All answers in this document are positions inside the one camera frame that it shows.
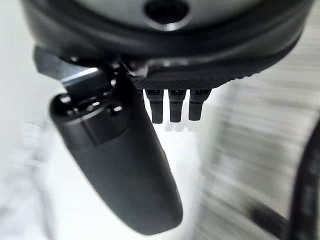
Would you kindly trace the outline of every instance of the gray surface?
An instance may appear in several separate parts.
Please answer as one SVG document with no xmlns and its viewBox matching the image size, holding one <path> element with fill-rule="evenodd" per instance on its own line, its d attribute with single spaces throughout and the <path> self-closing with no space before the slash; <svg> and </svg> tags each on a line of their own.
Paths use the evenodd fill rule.
<svg viewBox="0 0 320 240">
<path fill-rule="evenodd" d="M 64 91 L 58 81 L 37 73 L 33 47 L 20 1 L 0 1 L 0 164 L 16 149 L 19 124 L 47 118 L 50 99 Z"/>
<path fill-rule="evenodd" d="M 260 203 L 288 217 L 293 180 L 320 113 L 320 2 L 278 65 L 229 83 L 216 155 L 203 164 L 193 240 L 274 239 L 254 225 Z"/>
<path fill-rule="evenodd" d="M 146 0 L 71 0 L 99 13 L 115 22 L 125 25 L 165 31 L 152 22 L 144 13 Z M 177 29 L 192 29 L 216 24 L 233 18 L 260 3 L 262 0 L 185 0 L 190 14 Z"/>
</svg>

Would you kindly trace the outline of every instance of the circular hole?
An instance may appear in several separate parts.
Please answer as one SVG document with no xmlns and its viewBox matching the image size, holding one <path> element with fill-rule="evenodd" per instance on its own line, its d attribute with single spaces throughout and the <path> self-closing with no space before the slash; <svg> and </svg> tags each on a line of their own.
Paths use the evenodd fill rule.
<svg viewBox="0 0 320 240">
<path fill-rule="evenodd" d="M 153 0 L 144 8 L 145 14 L 161 25 L 182 21 L 189 13 L 189 6 L 180 0 Z"/>
</svg>

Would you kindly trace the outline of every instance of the black cable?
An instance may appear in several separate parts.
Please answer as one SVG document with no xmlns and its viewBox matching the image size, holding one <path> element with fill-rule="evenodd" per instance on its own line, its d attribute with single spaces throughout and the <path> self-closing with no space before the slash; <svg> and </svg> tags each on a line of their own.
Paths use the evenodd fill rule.
<svg viewBox="0 0 320 240">
<path fill-rule="evenodd" d="M 259 202 L 252 206 L 249 212 L 250 220 L 264 231 L 282 239 L 288 226 L 288 221 L 279 213 Z"/>
<path fill-rule="evenodd" d="M 285 240 L 316 240 L 320 176 L 320 120 L 297 171 Z"/>
</svg>

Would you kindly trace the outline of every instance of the black plastic device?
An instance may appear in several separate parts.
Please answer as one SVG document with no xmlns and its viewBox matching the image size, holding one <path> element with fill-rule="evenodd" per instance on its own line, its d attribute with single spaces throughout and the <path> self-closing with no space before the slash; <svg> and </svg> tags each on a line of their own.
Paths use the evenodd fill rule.
<svg viewBox="0 0 320 240">
<path fill-rule="evenodd" d="M 181 120 L 187 90 L 189 119 L 200 120 L 211 89 L 259 73 L 294 48 L 314 1 L 260 0 L 196 28 L 183 28 L 191 1 L 145 1 L 141 12 L 153 26 L 171 31 L 125 25 L 85 0 L 21 2 L 38 71 L 67 90 L 50 105 L 66 146 L 111 210 L 152 235 L 178 226 L 183 210 L 141 90 L 153 123 L 163 122 L 165 90 L 172 122 Z"/>
</svg>

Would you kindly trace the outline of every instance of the black curved edge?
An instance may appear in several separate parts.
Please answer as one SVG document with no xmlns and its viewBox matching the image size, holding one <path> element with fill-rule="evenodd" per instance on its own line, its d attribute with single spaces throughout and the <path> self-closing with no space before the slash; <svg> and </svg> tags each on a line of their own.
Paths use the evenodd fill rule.
<svg viewBox="0 0 320 240">
<path fill-rule="evenodd" d="M 317 240 L 320 177 L 320 119 L 306 144 L 292 194 L 285 240 Z"/>
<path fill-rule="evenodd" d="M 313 2 L 265 0 L 225 24 L 163 33 L 113 23 L 72 1 L 22 0 L 39 46 L 58 56 L 94 59 L 111 58 L 114 53 L 141 58 L 269 56 L 284 50 L 297 38 Z"/>
</svg>

